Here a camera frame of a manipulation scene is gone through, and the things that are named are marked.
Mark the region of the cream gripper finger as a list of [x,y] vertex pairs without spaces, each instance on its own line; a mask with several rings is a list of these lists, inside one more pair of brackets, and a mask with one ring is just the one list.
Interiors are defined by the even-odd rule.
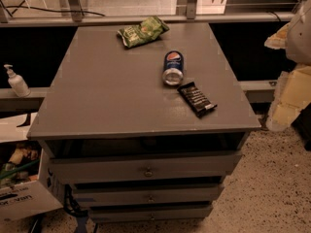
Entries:
[[264,45],[273,50],[284,50],[286,48],[289,26],[289,23],[282,26],[276,33],[266,39]]
[[277,80],[266,127],[274,132],[285,130],[310,103],[311,66],[296,65],[291,72],[282,72]]

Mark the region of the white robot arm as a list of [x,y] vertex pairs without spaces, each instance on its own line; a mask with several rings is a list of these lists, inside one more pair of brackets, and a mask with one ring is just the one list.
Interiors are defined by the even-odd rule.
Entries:
[[268,37],[264,45],[284,50],[295,63],[292,71],[282,72],[278,78],[266,120],[270,131],[283,131],[311,103],[311,0],[303,2],[292,20]]

